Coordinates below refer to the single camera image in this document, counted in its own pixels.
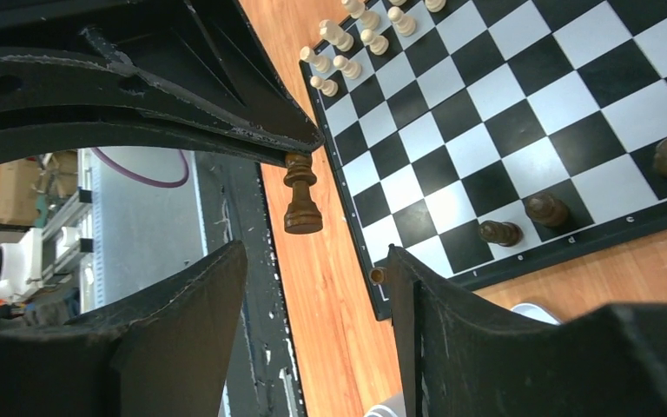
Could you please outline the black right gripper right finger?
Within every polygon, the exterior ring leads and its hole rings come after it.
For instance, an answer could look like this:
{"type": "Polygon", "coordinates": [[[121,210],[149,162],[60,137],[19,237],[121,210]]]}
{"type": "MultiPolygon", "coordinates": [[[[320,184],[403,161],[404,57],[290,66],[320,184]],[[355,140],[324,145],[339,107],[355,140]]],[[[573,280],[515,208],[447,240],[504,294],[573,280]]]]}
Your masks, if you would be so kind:
{"type": "Polygon", "coordinates": [[[547,324],[397,246],[386,278],[409,416],[667,416],[667,304],[547,324]]]}

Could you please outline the brown chess piece crossed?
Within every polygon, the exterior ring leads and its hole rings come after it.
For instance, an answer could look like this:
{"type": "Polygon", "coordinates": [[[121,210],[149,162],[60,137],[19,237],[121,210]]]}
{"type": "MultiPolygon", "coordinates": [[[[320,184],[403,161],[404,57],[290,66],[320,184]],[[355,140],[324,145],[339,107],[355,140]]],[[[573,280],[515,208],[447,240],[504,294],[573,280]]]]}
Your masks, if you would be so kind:
{"type": "Polygon", "coordinates": [[[526,215],[537,224],[557,228],[569,218],[569,209],[562,200],[549,192],[529,196],[524,203],[526,215]]]}

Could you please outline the brown chess piece long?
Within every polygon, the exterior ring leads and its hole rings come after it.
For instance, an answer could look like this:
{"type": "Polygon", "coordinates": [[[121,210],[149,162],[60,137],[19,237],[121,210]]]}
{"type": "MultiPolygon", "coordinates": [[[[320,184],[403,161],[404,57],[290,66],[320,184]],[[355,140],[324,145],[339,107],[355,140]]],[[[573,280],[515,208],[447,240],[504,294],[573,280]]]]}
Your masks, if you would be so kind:
{"type": "Polygon", "coordinates": [[[487,243],[512,247],[521,242],[521,228],[513,222],[484,221],[479,224],[479,237],[487,243]]]}

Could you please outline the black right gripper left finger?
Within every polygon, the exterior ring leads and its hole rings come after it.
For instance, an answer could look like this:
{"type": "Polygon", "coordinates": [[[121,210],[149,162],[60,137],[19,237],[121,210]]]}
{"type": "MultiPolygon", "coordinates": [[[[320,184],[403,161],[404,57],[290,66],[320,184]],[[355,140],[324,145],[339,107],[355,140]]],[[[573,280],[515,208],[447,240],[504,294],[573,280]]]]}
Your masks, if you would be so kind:
{"type": "Polygon", "coordinates": [[[0,416],[215,416],[246,279],[225,244],[59,326],[0,330],[0,416]]]}

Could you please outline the black white chess board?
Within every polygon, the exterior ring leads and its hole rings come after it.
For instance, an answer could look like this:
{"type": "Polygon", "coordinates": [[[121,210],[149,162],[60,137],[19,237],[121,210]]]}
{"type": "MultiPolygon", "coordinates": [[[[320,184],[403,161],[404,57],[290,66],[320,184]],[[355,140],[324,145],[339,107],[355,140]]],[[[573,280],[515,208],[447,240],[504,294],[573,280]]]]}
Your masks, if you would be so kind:
{"type": "Polygon", "coordinates": [[[386,52],[356,41],[360,76],[308,90],[365,273],[395,244],[479,289],[667,229],[667,1],[408,1],[410,36],[391,6],[367,5],[386,52]],[[540,192],[560,227],[526,215],[540,192]],[[521,242],[484,242],[484,221],[521,242]]]}

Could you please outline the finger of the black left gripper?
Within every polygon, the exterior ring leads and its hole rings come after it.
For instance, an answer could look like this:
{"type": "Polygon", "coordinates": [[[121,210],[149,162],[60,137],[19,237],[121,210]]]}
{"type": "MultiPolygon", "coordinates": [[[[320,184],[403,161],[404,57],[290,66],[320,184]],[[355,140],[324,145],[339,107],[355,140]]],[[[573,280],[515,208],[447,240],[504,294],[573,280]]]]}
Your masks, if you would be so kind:
{"type": "Polygon", "coordinates": [[[236,1],[0,1],[0,112],[123,108],[217,133],[307,133],[236,1]]]}
{"type": "Polygon", "coordinates": [[[68,149],[200,150],[281,166],[325,138],[292,101],[238,106],[136,66],[64,51],[0,51],[0,164],[68,149]]]}

